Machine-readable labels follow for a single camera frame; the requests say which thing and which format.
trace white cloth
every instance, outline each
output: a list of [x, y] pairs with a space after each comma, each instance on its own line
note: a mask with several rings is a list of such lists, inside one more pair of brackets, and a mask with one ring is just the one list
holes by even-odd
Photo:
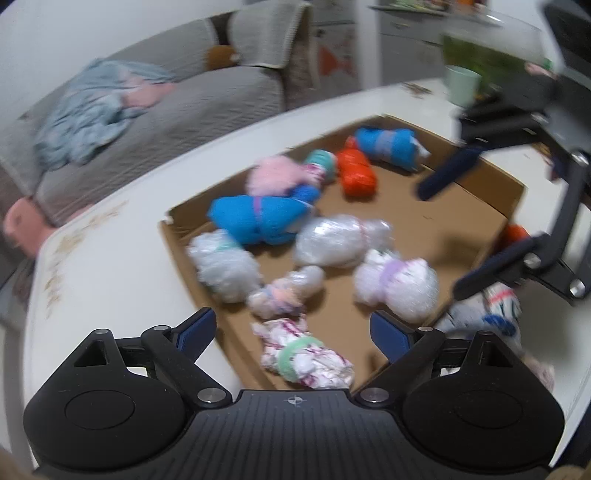
[[[287, 381], [314, 389], [349, 388], [352, 385], [351, 362], [312, 337], [304, 317], [298, 321], [279, 319], [253, 323], [252, 331], [265, 345], [261, 365]], [[285, 353], [286, 347], [290, 349], [293, 342], [298, 342], [301, 347], [282, 359], [282, 352]]]

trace purple rubber band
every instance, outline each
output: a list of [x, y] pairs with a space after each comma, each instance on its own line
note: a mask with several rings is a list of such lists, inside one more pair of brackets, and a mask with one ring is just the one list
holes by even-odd
[[252, 198], [252, 210], [255, 212], [255, 222], [260, 228], [262, 225], [262, 197]]
[[380, 300], [383, 300], [386, 296], [386, 286], [392, 280], [392, 277], [400, 272], [406, 265], [406, 262], [398, 259], [393, 258], [384, 267], [382, 270], [382, 274], [379, 276], [379, 286], [380, 286]]

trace gray sofa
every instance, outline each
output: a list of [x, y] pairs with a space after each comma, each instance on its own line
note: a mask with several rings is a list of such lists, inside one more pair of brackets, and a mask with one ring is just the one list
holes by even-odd
[[[290, 16], [290, 8], [299, 13]], [[42, 171], [35, 156], [35, 133], [66, 85], [0, 132], [0, 215], [18, 198], [29, 196], [51, 223], [61, 225], [78, 209], [192, 148], [312, 101], [315, 59], [310, 57], [309, 7], [268, 0], [239, 12], [241, 17], [230, 12], [195, 20], [110, 57], [163, 66], [175, 74], [178, 85], [90, 163]], [[275, 17], [277, 22], [269, 21]], [[286, 18], [298, 19], [287, 34], [288, 26], [281, 24]], [[256, 27], [257, 22], [261, 31], [266, 29], [265, 35], [255, 34], [252, 39], [246, 35], [245, 45], [233, 45], [241, 55], [238, 66], [205, 71], [204, 57], [211, 46], [229, 44], [233, 36], [245, 38], [245, 29]], [[273, 68], [256, 66], [269, 64], [264, 58], [269, 55], [268, 42], [279, 34], [289, 43], [284, 48], [285, 61]]]

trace light blue blanket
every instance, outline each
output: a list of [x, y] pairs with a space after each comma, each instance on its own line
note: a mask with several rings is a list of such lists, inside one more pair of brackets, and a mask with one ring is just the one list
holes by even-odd
[[68, 162], [88, 163], [99, 147], [129, 127], [144, 108], [126, 108], [122, 94], [134, 76], [150, 83], [173, 80], [161, 67], [138, 61], [94, 60], [69, 83], [64, 96], [35, 138], [41, 166], [57, 170]]

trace white wall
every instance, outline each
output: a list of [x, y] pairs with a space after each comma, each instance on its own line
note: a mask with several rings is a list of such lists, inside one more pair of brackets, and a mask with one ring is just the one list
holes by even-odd
[[541, 7], [548, 0], [489, 0], [491, 10], [510, 15], [527, 22], [542, 31], [544, 52], [556, 67], [563, 65], [563, 59], [558, 45], [546, 23]]
[[379, 15], [383, 14], [371, 10], [370, 5], [378, 5], [378, 0], [355, 2], [359, 84], [364, 90], [382, 85]]
[[0, 128], [89, 61], [242, 0], [16, 0], [0, 15]]

